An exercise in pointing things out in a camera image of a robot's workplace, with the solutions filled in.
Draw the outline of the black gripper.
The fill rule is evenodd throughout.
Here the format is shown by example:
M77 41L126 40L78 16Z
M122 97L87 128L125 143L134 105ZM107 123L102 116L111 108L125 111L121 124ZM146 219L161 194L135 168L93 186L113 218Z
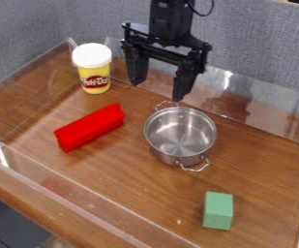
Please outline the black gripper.
M149 76L150 59L181 65L174 77L173 100L191 93L199 73L205 72L213 46L193 35L193 15L210 16L195 9L195 0L150 0L150 23L122 24L127 74L134 86Z

